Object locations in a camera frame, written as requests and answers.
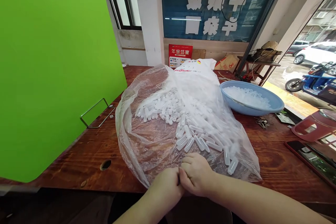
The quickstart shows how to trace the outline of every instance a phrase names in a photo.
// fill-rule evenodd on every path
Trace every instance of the hand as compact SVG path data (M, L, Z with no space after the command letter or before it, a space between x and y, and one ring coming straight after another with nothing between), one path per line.
M188 192L209 197L216 173L204 157L198 153L188 153L183 158L179 171L181 184Z
M164 211L170 211L181 199L184 188L179 183L179 169L167 168L156 176L146 194L154 197L158 204L165 206Z

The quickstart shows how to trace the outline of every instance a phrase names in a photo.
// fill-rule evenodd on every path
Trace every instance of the building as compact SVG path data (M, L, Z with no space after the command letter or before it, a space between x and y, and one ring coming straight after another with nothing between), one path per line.
M336 0L325 0L297 39L310 42L336 41Z

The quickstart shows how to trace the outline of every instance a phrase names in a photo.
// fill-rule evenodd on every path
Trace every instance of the keys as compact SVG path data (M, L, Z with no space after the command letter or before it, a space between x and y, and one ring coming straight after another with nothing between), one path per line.
M267 127L270 126L270 124L268 123L268 120L265 118L257 118L255 117L256 123L260 125L260 127L262 127L263 129L267 129Z

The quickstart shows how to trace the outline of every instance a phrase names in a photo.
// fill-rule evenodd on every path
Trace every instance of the car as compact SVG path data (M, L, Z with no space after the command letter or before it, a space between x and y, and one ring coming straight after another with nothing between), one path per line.
M293 61L295 65L302 62L320 64L336 62L336 42L318 42L299 51Z
M295 40L294 43L290 46L288 51L286 52L287 54L292 54L294 57L297 55L299 51L301 51L303 48L309 46L308 41L303 41L303 40Z

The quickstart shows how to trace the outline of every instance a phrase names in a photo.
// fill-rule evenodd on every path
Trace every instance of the smartphone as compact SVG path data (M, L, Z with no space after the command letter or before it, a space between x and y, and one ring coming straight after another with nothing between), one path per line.
M285 146L336 191L336 169L299 141L285 142Z

